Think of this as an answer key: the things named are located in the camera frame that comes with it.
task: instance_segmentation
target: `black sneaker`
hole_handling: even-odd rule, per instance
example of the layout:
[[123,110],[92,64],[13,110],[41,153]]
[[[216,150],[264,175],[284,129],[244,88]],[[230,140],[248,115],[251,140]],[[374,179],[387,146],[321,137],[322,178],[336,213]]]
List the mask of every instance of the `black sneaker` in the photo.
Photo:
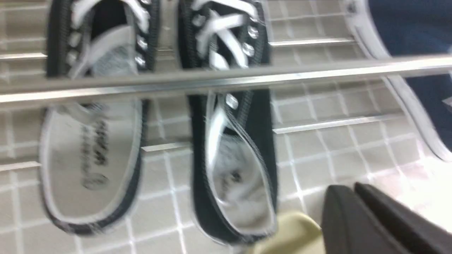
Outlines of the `black sneaker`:
[[[265,1],[180,0],[184,69],[270,62]],[[221,244],[251,244],[276,231],[278,193],[268,89],[189,96],[192,198],[198,226]]]
[[[159,0],[55,0],[48,19],[47,77],[133,75],[153,70]],[[122,218],[135,199],[148,101],[49,107],[39,159],[45,210],[68,233],[90,235]]]

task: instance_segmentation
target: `sneaker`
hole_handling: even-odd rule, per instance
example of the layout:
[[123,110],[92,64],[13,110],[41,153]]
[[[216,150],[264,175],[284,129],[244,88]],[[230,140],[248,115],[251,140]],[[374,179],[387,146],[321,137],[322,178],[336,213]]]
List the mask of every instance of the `sneaker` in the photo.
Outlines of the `sneaker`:
[[[369,58],[452,53],[452,2],[347,0],[348,26]],[[431,151],[452,161],[452,74],[384,79]]]
[[[181,0],[184,69],[269,64],[266,2]],[[192,202],[199,228],[221,244],[251,244],[276,231],[278,180],[268,89],[188,98]]]
[[[159,1],[53,1],[47,76],[137,75],[153,70]],[[78,235],[104,232],[135,199],[148,101],[94,101],[46,110],[39,159],[47,215]]]

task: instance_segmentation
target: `beige slipper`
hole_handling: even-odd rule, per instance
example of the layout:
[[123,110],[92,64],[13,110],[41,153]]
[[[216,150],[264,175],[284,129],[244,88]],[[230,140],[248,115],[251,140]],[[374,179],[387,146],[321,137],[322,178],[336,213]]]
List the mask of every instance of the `beige slipper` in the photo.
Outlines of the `beige slipper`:
[[278,215],[278,232],[256,243],[247,254],[325,254],[320,226],[308,215],[289,212]]

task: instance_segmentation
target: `metal rail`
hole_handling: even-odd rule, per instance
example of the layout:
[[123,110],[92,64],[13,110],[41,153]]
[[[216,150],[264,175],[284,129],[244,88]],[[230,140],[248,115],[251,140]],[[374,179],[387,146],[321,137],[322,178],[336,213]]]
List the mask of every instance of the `metal rail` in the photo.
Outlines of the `metal rail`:
[[[270,45],[274,48],[277,48],[277,47],[340,46],[355,43],[356,42],[352,38],[311,38],[305,40],[270,42]],[[174,53],[173,50],[171,50],[168,47],[159,48],[157,51],[160,55],[164,56],[172,55]],[[46,58],[47,56],[41,52],[15,53],[0,55],[0,62],[41,60]]]
[[[314,129],[331,128],[338,126],[354,125],[361,123],[370,123],[378,121],[387,121],[404,117],[402,112],[392,112],[383,115],[368,115],[368,116],[357,116],[350,118],[340,118],[340,119],[330,119],[315,123],[291,123],[284,124],[273,129],[273,132],[277,135],[293,133],[293,132],[303,132]],[[178,139],[169,140],[156,140],[149,141],[148,146],[142,147],[145,152],[157,152],[181,148],[189,148],[191,146],[191,138],[183,137]],[[15,160],[5,161],[4,164],[0,165],[1,171],[18,170],[18,169],[30,169],[41,166],[41,164],[35,161],[35,158],[19,158]]]
[[260,67],[230,71],[181,71],[122,77],[54,79],[0,87],[0,108],[40,107],[52,103],[99,99],[204,94],[208,91],[284,88],[300,82],[356,81],[386,75],[404,77],[446,74],[452,55],[355,60],[291,67]]

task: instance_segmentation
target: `navy blue shoe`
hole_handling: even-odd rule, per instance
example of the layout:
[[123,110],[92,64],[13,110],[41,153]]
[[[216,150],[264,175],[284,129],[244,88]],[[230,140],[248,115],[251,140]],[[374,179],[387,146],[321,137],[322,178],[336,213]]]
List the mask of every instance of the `navy blue shoe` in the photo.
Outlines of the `navy blue shoe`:
[[[452,53],[452,1],[347,0],[346,9],[369,58]],[[452,161],[452,73],[385,83],[432,152]]]

